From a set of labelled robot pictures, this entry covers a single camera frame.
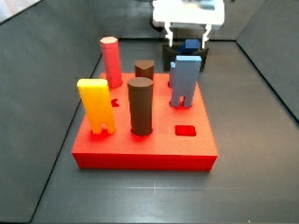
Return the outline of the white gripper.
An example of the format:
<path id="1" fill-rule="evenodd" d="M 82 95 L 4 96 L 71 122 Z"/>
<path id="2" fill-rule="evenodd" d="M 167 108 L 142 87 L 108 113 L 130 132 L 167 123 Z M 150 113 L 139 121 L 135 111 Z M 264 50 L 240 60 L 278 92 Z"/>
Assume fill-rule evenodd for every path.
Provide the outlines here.
<path id="1" fill-rule="evenodd" d="M 211 26 L 224 23 L 224 1 L 223 0 L 154 0 L 155 27 L 164 27 L 168 46 L 174 46 L 174 32 L 171 23 L 179 25 L 206 25 L 200 37 L 200 49 L 206 48 L 210 40 Z"/>

